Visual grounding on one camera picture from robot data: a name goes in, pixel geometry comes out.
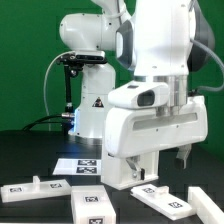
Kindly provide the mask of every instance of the table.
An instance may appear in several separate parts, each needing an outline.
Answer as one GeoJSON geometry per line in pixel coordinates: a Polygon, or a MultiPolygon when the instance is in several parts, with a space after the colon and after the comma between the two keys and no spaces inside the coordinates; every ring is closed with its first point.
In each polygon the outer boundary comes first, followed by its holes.
{"type": "MultiPolygon", "coordinates": [[[[188,186],[199,186],[224,209],[224,163],[193,146],[186,170],[174,167],[177,150],[160,152],[159,176],[151,183],[169,186],[170,193],[187,201],[188,186]]],[[[71,186],[102,184],[99,176],[53,176],[58,158],[100,159],[101,148],[69,141],[61,132],[1,131],[0,186],[66,179],[71,186]]],[[[201,224],[194,215],[172,221],[130,195],[130,189],[118,191],[105,185],[117,214],[117,224],[201,224]]],[[[70,196],[12,203],[0,202],[0,222],[73,223],[70,196]]]]}

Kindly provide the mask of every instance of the green backdrop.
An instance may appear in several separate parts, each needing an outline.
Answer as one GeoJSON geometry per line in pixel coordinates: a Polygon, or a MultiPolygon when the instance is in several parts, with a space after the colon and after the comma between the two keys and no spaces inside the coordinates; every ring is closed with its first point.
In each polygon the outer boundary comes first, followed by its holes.
{"type": "MultiPolygon", "coordinates": [[[[224,1],[199,2],[215,33],[215,52],[224,60],[224,1]]],[[[126,4],[132,14],[135,0],[126,0],[126,4]]],[[[62,18],[70,13],[101,13],[101,9],[90,0],[0,0],[0,9],[0,130],[19,130],[46,115],[43,103],[46,69],[58,54],[68,50],[58,32],[62,18]]],[[[119,66],[114,52],[107,52],[107,56],[116,69],[117,86],[126,83],[130,79],[129,72],[119,66]]],[[[210,61],[197,74],[190,74],[189,81],[190,88],[218,86],[222,75],[218,66],[210,61]]],[[[72,80],[75,107],[80,102],[80,82],[80,78],[72,80]]],[[[205,96],[209,134],[200,145],[224,160],[224,93],[205,93],[205,96]]],[[[62,66],[55,65],[50,73],[47,99],[50,114],[64,110],[62,66]]]]}

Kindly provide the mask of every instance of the white rectangular block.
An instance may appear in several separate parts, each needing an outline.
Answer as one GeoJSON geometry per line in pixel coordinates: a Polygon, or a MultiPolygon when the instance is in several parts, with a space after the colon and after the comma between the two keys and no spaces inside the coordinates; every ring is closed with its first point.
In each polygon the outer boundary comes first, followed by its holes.
{"type": "Polygon", "coordinates": [[[188,203],[204,224],[223,224],[223,211],[211,200],[200,187],[189,187],[188,203]]]}
{"type": "Polygon", "coordinates": [[[152,184],[146,184],[132,188],[131,194],[172,220],[196,214],[191,205],[169,194],[169,187],[166,186],[157,188],[152,184]]]}
{"type": "Polygon", "coordinates": [[[40,182],[37,176],[33,183],[5,185],[1,187],[2,202],[24,201],[71,194],[71,186],[66,180],[40,182]]]}
{"type": "Polygon", "coordinates": [[[116,224],[116,213],[103,185],[72,187],[75,224],[116,224]]]}
{"type": "Polygon", "coordinates": [[[58,159],[53,175],[101,175],[99,159],[58,159]]]}

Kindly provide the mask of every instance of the white casing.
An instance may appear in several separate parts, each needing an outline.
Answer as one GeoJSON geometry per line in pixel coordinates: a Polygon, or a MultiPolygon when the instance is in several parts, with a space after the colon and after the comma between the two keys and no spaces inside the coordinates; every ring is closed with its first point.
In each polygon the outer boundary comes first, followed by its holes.
{"type": "MultiPolygon", "coordinates": [[[[133,16],[131,17],[131,19],[129,19],[129,22],[131,24],[131,27],[132,27],[133,31],[135,30],[135,18],[136,18],[136,13],[134,13],[133,16]]],[[[189,30],[190,38],[194,39],[195,32],[196,32],[196,18],[195,18],[195,11],[194,11],[194,9],[191,12],[189,12],[189,29],[190,29],[189,30]]],[[[188,47],[188,52],[187,52],[187,58],[190,55],[192,46],[193,46],[193,44],[190,42],[189,43],[189,47],[188,47]]],[[[122,35],[119,32],[117,32],[116,33],[116,57],[119,58],[122,55],[122,52],[123,52],[123,37],[122,37],[122,35]]],[[[133,50],[132,50],[132,64],[128,68],[131,71],[134,71],[135,67],[136,67],[136,52],[137,52],[137,49],[135,49],[133,47],[133,50]]]]}
{"type": "Polygon", "coordinates": [[[169,87],[163,82],[136,82],[131,81],[121,86],[108,95],[110,104],[127,109],[142,109],[147,107],[159,107],[165,105],[169,99],[169,87]],[[152,91],[155,99],[153,105],[139,106],[138,96],[144,92],[152,91]]]}
{"type": "Polygon", "coordinates": [[[188,75],[189,0],[138,0],[135,10],[135,76],[188,75]]]}
{"type": "Polygon", "coordinates": [[[101,6],[104,14],[70,14],[60,24],[62,41],[72,50],[115,50],[115,33],[124,22],[130,19],[123,0],[119,0],[121,13],[117,10],[117,1],[92,0],[101,6]]]}
{"type": "Polygon", "coordinates": [[[109,156],[103,144],[101,182],[122,190],[156,180],[158,179],[158,162],[158,151],[140,155],[138,165],[145,170],[145,179],[139,180],[133,176],[133,170],[126,159],[109,156]]]}
{"type": "Polygon", "coordinates": [[[204,97],[189,97],[177,115],[156,116],[156,109],[112,108],[105,122],[105,148],[127,158],[203,141],[207,136],[204,97]]]}
{"type": "Polygon", "coordinates": [[[109,64],[84,66],[81,104],[75,110],[74,128],[70,136],[102,139],[104,120],[112,106],[108,103],[108,93],[115,88],[115,70],[109,64]],[[103,106],[94,103],[101,100],[103,106]]]}

